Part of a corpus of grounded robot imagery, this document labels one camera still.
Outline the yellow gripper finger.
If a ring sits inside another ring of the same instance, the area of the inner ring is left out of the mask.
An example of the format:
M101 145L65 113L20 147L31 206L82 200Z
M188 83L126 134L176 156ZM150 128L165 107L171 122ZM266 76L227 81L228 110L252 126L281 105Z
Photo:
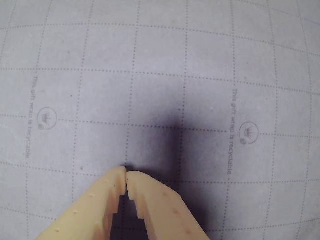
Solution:
M38 240L109 240L120 196L126 194L126 168L107 171Z
M165 184L140 171L128 172L126 184L150 240L209 239L181 196Z

